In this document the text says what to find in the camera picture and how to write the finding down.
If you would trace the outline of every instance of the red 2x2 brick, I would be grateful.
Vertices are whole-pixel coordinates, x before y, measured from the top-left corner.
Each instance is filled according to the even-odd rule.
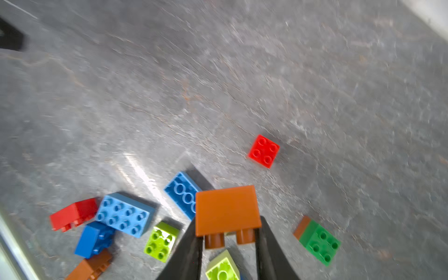
[[[271,165],[274,162],[279,149],[279,145],[275,144],[266,137],[259,135],[255,139],[254,145],[252,146],[248,157],[263,165],[264,167],[271,168]]]
[[[72,224],[77,227],[95,217],[97,211],[98,205],[95,198],[89,198],[70,204],[66,208],[51,214],[50,222],[53,230],[62,229],[62,232],[66,232],[72,228]]]

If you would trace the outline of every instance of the lime green lego brick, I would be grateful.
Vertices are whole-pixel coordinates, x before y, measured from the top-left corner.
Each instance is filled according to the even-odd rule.
[[[324,265],[329,266],[340,241],[315,221],[310,221],[300,237],[300,243]]]
[[[151,236],[145,247],[145,253],[165,263],[178,234],[179,230],[177,228],[164,222],[158,223],[152,229]]]
[[[225,250],[207,265],[208,280],[241,280],[240,271],[228,250]]]

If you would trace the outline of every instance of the dark blue lego brick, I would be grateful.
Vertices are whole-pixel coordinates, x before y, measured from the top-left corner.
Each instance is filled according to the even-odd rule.
[[[155,209],[119,193],[106,195],[96,220],[114,229],[140,237],[148,229]]]
[[[98,255],[112,244],[114,233],[115,229],[100,222],[94,221],[87,224],[76,246],[75,254],[85,258]]]
[[[164,190],[190,220],[196,216],[196,193],[201,189],[185,172],[179,172]]]

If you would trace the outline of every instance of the gray stone floor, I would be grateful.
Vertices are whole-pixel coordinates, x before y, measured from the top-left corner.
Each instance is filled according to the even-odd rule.
[[[162,192],[183,169],[255,185],[303,280],[446,279],[448,47],[400,2],[9,1],[29,46],[0,50],[0,202],[49,279],[82,232],[51,213],[125,191],[185,230]],[[270,170],[246,158],[257,134],[281,146]],[[331,266],[292,236],[302,215],[342,241]],[[155,279],[148,237],[118,233],[102,279]]]

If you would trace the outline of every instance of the lego duplo brick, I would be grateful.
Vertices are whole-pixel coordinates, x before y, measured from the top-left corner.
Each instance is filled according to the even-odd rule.
[[[228,250],[219,254],[207,265],[206,275],[209,280],[241,280],[240,271]]]
[[[271,168],[280,146],[266,137],[259,135],[249,151],[248,157],[264,167]]]
[[[164,222],[158,223],[152,230],[145,253],[165,263],[179,235],[179,230]]]
[[[304,216],[294,233],[300,243],[319,261],[328,266],[340,247],[340,241],[321,225]]]
[[[114,229],[140,237],[148,229],[155,209],[119,193],[106,195],[96,220]]]
[[[104,249],[90,259],[82,260],[65,280],[96,280],[110,265],[112,255]]]
[[[196,193],[201,189],[185,172],[179,172],[168,183],[164,191],[190,220],[194,218],[196,215]]]
[[[93,255],[99,254],[112,244],[114,233],[114,228],[100,222],[94,221],[87,224],[81,238],[79,238],[75,254],[85,258],[91,258]]]
[[[253,185],[196,194],[196,236],[260,227]]]
[[[70,204],[66,208],[50,215],[50,222],[53,230],[61,229],[62,232],[77,227],[82,223],[95,217],[98,205],[95,198],[90,198]]]

